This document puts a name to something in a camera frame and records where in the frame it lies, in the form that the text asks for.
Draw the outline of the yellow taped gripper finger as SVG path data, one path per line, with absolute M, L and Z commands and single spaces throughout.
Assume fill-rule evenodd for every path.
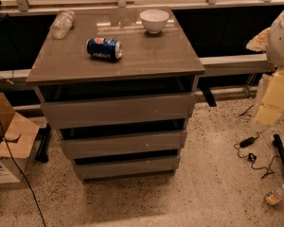
M 284 69 L 262 76 L 255 106 L 252 127 L 256 131 L 265 131 L 284 113 Z

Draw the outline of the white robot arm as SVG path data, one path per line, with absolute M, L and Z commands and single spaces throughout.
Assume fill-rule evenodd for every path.
M 263 75 L 259 82 L 252 116 L 252 127 L 265 131 L 284 113 L 284 10 L 270 27 L 250 40 L 246 48 L 264 52 L 275 69 L 271 76 Z

